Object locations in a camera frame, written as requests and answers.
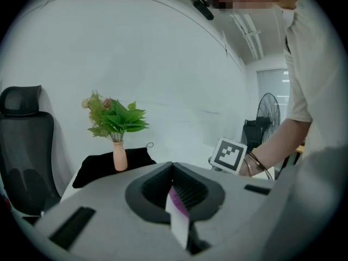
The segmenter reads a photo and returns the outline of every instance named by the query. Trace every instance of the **potted plant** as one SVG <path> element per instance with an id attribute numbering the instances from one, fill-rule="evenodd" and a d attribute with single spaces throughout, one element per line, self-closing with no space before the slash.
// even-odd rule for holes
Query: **potted plant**
<path id="1" fill-rule="evenodd" d="M 114 143 L 114 165 L 117 171 L 127 169 L 126 151 L 123 136 L 126 132 L 134 133 L 148 128 L 144 121 L 145 110 L 136 108 L 136 102 L 125 108 L 118 100 L 103 98 L 93 91 L 90 98 L 82 101 L 84 109 L 90 109 L 89 119 L 92 127 L 88 130 L 93 136 L 108 138 Z"/>

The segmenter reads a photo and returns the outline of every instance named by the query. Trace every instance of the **white shirt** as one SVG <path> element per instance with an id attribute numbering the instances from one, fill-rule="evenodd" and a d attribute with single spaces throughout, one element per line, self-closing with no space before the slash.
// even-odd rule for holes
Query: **white shirt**
<path id="1" fill-rule="evenodd" d="M 315 0 L 298 0 L 284 12 L 290 79 L 287 118 L 312 122 L 303 157 L 348 144 L 346 52 Z"/>

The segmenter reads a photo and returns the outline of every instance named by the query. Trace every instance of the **black bag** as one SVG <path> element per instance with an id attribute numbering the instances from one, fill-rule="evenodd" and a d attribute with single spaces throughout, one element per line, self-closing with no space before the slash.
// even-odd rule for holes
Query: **black bag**
<path id="1" fill-rule="evenodd" d="M 147 148 L 126 149 L 128 167 L 125 171 L 156 164 L 147 153 Z M 113 153 L 88 156 L 82 162 L 72 187 L 79 189 L 96 179 L 122 173 L 115 170 Z"/>

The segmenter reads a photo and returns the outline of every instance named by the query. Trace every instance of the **person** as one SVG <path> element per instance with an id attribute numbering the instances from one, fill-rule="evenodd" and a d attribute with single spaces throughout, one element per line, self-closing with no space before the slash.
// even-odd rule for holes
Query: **person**
<path id="1" fill-rule="evenodd" d="M 207 0 L 224 11 L 283 11 L 284 56 L 289 71 L 287 118 L 273 136 L 247 154 L 240 175 L 253 176 L 280 163 L 306 139 L 302 158 L 348 144 L 347 55 L 315 0 Z"/>

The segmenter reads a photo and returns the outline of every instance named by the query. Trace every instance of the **standing fan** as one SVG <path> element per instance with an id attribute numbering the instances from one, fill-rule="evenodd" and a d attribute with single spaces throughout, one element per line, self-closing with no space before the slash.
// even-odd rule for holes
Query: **standing fan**
<path id="1" fill-rule="evenodd" d="M 281 123 L 281 111 L 277 99 L 271 93 L 266 93 L 257 109 L 256 127 L 261 134 L 260 141 L 264 143 L 277 130 Z"/>

